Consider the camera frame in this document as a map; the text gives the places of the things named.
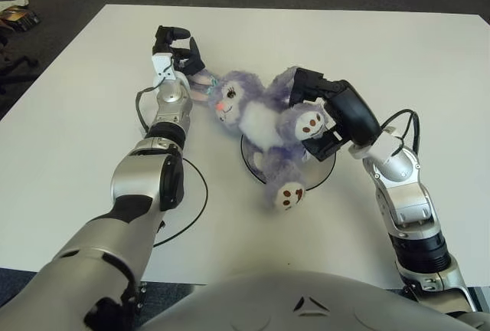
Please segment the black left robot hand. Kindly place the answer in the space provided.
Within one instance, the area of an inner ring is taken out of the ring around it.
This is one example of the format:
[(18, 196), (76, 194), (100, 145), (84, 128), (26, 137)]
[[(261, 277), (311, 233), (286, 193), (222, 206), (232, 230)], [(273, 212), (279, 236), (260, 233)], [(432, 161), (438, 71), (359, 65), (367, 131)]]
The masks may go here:
[[(189, 48), (176, 48), (173, 43), (189, 40)], [(194, 75), (205, 68), (195, 39), (184, 28), (159, 25), (152, 47), (152, 63), (160, 77), (175, 78), (175, 72)]]

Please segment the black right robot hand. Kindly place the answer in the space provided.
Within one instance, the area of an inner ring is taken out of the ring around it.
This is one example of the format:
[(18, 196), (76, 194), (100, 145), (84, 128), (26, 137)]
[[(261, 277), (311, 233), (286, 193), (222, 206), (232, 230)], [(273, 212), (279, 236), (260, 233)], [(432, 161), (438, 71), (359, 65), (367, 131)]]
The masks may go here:
[(335, 121), (334, 127), (319, 137), (309, 137), (302, 144), (322, 162), (346, 143), (364, 148), (375, 143), (381, 126), (370, 107), (346, 80), (327, 80), (324, 75), (301, 67), (296, 69), (289, 105), (324, 100), (323, 109)]

